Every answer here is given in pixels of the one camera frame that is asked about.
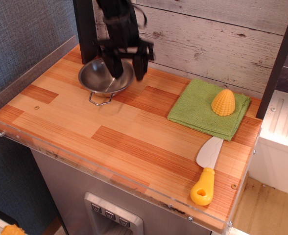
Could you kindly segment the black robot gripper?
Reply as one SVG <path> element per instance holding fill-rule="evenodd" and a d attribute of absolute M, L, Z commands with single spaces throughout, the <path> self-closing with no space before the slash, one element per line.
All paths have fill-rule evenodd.
<path fill-rule="evenodd" d="M 103 17 L 108 38 L 95 39 L 98 54 L 102 52 L 103 61 L 114 78 L 120 78 L 123 73 L 121 58 L 133 58 L 136 79 L 143 80 L 147 73 L 148 60 L 154 60 L 154 44 L 139 36 L 139 25 L 136 17 Z M 140 54 L 131 52 L 136 49 Z"/>

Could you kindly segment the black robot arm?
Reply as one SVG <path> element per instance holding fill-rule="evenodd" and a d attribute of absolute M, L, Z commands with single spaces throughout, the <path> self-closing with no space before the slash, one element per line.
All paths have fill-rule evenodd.
<path fill-rule="evenodd" d="M 108 39 L 96 41 L 98 56 L 114 78 L 122 76 L 122 58 L 132 59 L 135 77 L 141 81 L 149 60 L 154 60 L 154 51 L 153 43 L 139 36 L 137 7 L 129 0 L 98 0 L 97 4 L 109 35 Z"/>

